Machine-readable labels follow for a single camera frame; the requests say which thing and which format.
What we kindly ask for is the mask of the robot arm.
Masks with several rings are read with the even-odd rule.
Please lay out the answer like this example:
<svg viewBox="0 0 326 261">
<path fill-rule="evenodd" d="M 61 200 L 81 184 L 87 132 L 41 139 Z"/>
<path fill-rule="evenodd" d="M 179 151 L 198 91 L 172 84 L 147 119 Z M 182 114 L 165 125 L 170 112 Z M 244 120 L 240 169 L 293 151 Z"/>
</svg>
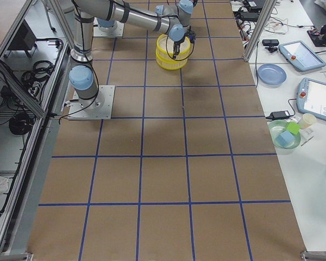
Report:
<svg viewBox="0 0 326 261">
<path fill-rule="evenodd" d="M 114 118 L 177 117 L 183 73 L 191 66 L 165 70 L 155 60 L 159 33 L 124 25 L 121 38 L 94 38 L 93 67 L 102 85 L 114 85 Z"/>
</svg>

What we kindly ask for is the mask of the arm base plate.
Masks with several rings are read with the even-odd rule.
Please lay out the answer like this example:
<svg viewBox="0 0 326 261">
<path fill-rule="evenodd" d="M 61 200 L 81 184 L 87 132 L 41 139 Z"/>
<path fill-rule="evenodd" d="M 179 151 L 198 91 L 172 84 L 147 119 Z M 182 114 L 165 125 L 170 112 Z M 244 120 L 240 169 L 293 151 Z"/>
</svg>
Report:
<svg viewBox="0 0 326 261">
<path fill-rule="evenodd" d="M 110 120 L 114 102 L 115 86 L 100 85 L 98 96 L 93 100 L 79 99 L 76 91 L 69 109 L 69 120 Z"/>
<path fill-rule="evenodd" d="M 124 24 L 115 22 L 113 27 L 93 27 L 94 38 L 121 38 L 123 36 Z"/>
</svg>

